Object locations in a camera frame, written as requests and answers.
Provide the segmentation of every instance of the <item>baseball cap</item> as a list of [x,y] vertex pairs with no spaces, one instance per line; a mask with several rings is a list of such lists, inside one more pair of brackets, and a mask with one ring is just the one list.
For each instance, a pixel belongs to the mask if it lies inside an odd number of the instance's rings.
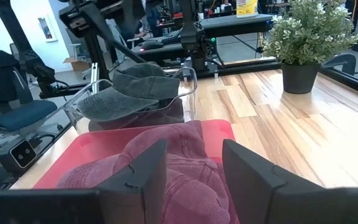
[[118,157],[79,166],[69,171],[57,187],[93,187],[130,164],[156,139],[167,141],[168,152],[162,223],[234,223],[237,215],[231,212],[227,186],[219,175],[221,167],[206,155],[199,121],[144,131]]
[[113,86],[78,102],[78,110],[92,121],[114,121],[138,111],[159,108],[162,100],[178,96],[180,80],[167,78],[158,66],[139,63],[116,70]]

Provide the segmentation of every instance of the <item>wooden tabletop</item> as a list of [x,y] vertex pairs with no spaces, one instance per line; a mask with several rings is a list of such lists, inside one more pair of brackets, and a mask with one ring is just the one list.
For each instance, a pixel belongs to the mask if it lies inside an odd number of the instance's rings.
[[[324,75],[305,95],[283,92],[281,70],[198,82],[198,119],[225,119],[236,141],[324,187],[358,186],[358,92]],[[70,128],[13,186],[29,189],[78,136]]]

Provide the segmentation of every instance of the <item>chair seat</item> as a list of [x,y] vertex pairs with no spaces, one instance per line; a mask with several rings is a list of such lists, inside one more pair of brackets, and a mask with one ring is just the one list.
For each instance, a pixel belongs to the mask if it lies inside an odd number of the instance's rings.
[[18,131],[48,116],[57,109],[55,103],[46,100],[34,100],[14,110],[0,115],[0,128]]

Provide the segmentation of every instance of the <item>red plastic bin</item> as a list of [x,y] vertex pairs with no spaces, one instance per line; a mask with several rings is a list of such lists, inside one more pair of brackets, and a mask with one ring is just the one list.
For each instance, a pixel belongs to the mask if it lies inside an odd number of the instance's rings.
[[[223,139],[235,140],[230,123],[225,120],[211,120],[202,121],[201,126],[208,157],[222,163]],[[34,189],[55,188],[56,183],[68,170],[119,154],[131,139],[152,128],[155,126],[98,131],[78,136],[34,185]]]

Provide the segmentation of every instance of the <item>bottle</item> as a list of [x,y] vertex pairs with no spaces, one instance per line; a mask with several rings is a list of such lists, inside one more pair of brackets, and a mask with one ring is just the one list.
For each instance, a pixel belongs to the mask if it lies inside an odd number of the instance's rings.
[[237,18],[252,17],[258,14],[258,0],[236,0]]

